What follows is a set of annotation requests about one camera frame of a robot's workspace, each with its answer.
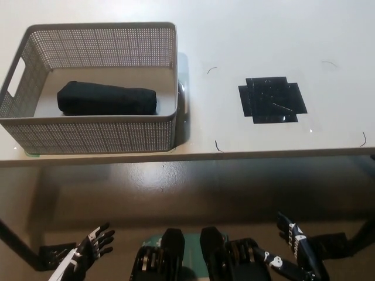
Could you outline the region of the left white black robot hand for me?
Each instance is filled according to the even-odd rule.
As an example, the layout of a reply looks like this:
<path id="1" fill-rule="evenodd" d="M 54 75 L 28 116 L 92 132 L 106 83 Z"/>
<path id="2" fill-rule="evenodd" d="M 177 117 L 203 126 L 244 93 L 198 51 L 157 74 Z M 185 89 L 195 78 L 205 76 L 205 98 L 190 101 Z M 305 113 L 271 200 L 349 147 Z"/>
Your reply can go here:
<path id="1" fill-rule="evenodd" d="M 114 240 L 115 230 L 109 230 L 109 227 L 107 222 L 88 234 L 60 262 L 49 281 L 84 280 L 95 261 L 113 251 L 109 244 Z"/>

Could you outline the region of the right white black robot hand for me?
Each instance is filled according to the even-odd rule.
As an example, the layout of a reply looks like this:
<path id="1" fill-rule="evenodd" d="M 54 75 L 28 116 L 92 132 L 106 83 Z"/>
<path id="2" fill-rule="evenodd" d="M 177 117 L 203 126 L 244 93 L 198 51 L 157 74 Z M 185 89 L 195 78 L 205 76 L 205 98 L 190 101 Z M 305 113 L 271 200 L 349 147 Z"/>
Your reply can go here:
<path id="1" fill-rule="evenodd" d="M 313 249 L 309 238 L 298 224 L 282 212 L 277 214 L 277 227 L 280 237 L 292 251 L 296 263 L 292 263 L 259 247 L 253 253 L 259 261 L 288 280 L 329 280 L 323 261 Z"/>

